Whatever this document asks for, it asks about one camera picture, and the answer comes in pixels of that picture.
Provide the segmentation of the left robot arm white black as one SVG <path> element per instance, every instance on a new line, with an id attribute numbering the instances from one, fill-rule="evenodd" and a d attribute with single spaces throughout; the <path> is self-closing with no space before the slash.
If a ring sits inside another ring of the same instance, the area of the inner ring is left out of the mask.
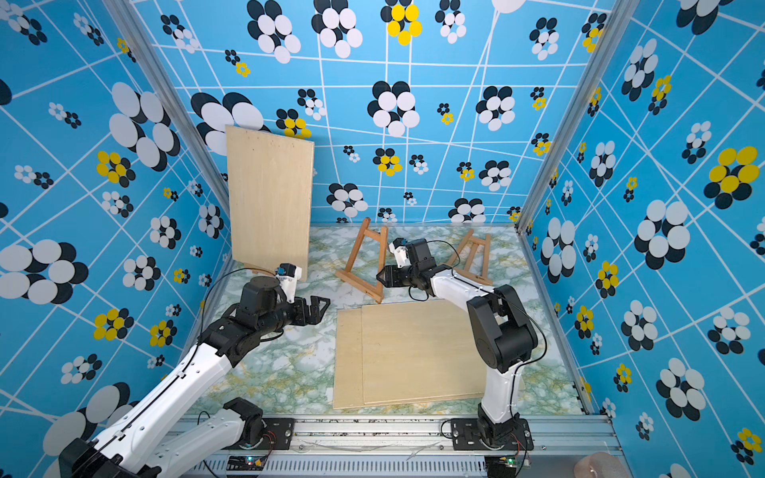
<path id="1" fill-rule="evenodd" d="M 278 437 L 259 406 L 229 400 L 195 428 L 173 438 L 167 432 L 219 378 L 231 372 L 266 338 L 288 326 L 315 326 L 328 298 L 296 296 L 296 275 L 256 276 L 240 300 L 199 336 L 173 372 L 143 400 L 91 440 L 76 438 L 58 458 L 62 477 L 179 477 L 208 456 L 233 445 L 265 445 Z"/>

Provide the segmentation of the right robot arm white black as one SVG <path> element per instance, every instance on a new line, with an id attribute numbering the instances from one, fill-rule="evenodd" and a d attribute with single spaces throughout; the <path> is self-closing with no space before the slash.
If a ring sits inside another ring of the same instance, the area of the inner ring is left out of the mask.
<path id="1" fill-rule="evenodd" d="M 535 362 L 532 353 L 544 333 L 527 314 L 516 290 L 481 285 L 437 263 L 426 239 L 397 238 L 388 250 L 396 263 L 378 272 L 382 286 L 418 289 L 468 314 L 473 342 L 486 365 L 484 395 L 477 409 L 483 446 L 499 450 L 514 443 L 523 451 L 531 450 L 531 432 L 517 411 L 517 398 L 524 368 Z"/>

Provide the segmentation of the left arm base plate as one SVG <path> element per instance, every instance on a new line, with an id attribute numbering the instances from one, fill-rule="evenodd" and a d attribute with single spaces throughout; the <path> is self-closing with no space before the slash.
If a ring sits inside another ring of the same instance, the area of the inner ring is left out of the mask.
<path id="1" fill-rule="evenodd" d="M 235 449 L 288 450 L 294 436 L 296 420 L 292 417 L 251 418 L 245 422 Z"/>

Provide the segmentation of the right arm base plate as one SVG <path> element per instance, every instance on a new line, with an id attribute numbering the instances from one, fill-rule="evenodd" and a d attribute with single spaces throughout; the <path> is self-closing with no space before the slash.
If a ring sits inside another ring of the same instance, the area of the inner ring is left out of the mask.
<path id="1" fill-rule="evenodd" d="M 456 451 L 532 451 L 535 444 L 529 423 L 524 418 L 511 418 L 493 423 L 482 418 L 452 418 L 449 433 Z"/>

